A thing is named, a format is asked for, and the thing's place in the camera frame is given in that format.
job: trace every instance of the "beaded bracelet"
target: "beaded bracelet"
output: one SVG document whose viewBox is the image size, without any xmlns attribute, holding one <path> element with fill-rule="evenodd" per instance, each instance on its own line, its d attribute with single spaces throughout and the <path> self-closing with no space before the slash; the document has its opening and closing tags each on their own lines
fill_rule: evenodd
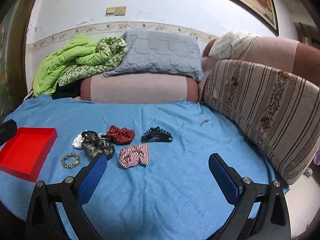
<svg viewBox="0 0 320 240">
<path fill-rule="evenodd" d="M 76 158 L 75 163 L 73 163 L 73 164 L 66 164 L 66 160 L 69 159 L 70 157 L 75 157 L 75 158 Z M 65 156 L 63 156 L 63 157 L 61 158 L 62 166 L 63 166 L 64 168 L 66 168 L 66 169 L 71 169 L 71 168 L 76 167 L 76 166 L 79 164 L 79 162 L 80 162 L 80 157 L 79 157 L 79 155 L 76 154 L 76 153 L 69 153 L 69 154 L 67 154 L 67 155 L 65 155 Z"/>
</svg>

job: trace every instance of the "green blanket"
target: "green blanket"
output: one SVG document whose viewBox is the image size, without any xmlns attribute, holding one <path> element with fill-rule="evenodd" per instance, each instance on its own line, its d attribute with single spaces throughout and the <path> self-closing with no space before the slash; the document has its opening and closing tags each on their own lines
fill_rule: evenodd
<svg viewBox="0 0 320 240">
<path fill-rule="evenodd" d="M 68 85 L 116 68 L 128 51 L 122 38 L 108 37 L 99 42 L 79 35 L 39 65 L 33 82 L 35 96 L 52 95 L 59 84 Z"/>
</svg>

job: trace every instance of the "blue bed sheet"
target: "blue bed sheet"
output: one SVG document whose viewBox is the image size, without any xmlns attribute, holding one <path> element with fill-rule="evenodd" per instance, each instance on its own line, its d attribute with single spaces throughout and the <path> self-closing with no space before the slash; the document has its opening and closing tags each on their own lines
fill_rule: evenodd
<svg viewBox="0 0 320 240">
<path fill-rule="evenodd" d="M 56 128 L 58 138 L 38 177 L 46 184 L 75 176 L 88 165 L 90 159 L 85 151 L 72 147 L 73 139 L 83 130 L 106 132 L 110 125 L 134 129 L 134 145 L 150 127 L 160 126 L 172 134 L 172 143 L 149 143 L 147 167 L 123 169 L 118 159 L 124 146 L 116 146 L 91 200 L 83 206 L 104 239 L 208 238 L 233 210 L 209 171 L 212 153 L 219 153 L 242 177 L 254 182 L 268 183 L 275 178 L 241 131 L 201 104 L 96 104 L 41 95 L 24 102 L 7 119 L 14 119 L 18 127 Z M 200 126 L 205 119 L 209 122 Z M 65 169 L 60 159 L 71 152 L 80 155 L 80 164 Z M 25 220 L 34 183 L 0 171 L 0 188 L 3 204 Z M 255 205 L 251 217 L 257 209 Z M 77 239 L 63 211 L 61 217 L 69 236 Z"/>
</svg>

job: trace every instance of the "metal screw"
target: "metal screw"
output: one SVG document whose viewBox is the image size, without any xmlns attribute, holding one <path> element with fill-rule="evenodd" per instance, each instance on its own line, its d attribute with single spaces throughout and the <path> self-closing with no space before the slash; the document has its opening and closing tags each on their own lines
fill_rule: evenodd
<svg viewBox="0 0 320 240">
<path fill-rule="evenodd" d="M 250 184 L 251 181 L 252 181 L 252 180 L 251 180 L 250 178 L 248 178 L 248 177 L 244 177 L 242 180 L 243 180 L 243 182 L 246 183 L 246 184 Z"/>
<path fill-rule="evenodd" d="M 273 185 L 275 185 L 276 187 L 280 187 L 280 182 L 275 180 L 275 181 L 273 182 Z"/>
<path fill-rule="evenodd" d="M 36 186 L 37 187 L 41 187 L 43 185 L 43 181 L 42 180 L 39 180 L 37 183 L 36 183 Z"/>
<path fill-rule="evenodd" d="M 71 183 L 73 181 L 73 177 L 66 177 L 64 181 L 66 183 Z"/>
</svg>

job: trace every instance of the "red polka dot scrunchie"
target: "red polka dot scrunchie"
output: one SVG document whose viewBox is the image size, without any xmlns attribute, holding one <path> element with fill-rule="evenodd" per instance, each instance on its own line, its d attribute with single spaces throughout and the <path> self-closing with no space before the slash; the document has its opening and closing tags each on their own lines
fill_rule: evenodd
<svg viewBox="0 0 320 240">
<path fill-rule="evenodd" d="M 120 152 L 119 163 L 125 169 L 141 164 L 147 166 L 149 164 L 149 145 L 139 144 L 138 146 L 130 145 L 123 148 Z"/>
<path fill-rule="evenodd" d="M 107 136 L 113 138 L 113 141 L 117 145 L 128 144 L 134 139 L 134 130 L 129 130 L 127 128 L 119 129 L 115 125 L 111 125 Z"/>
</svg>

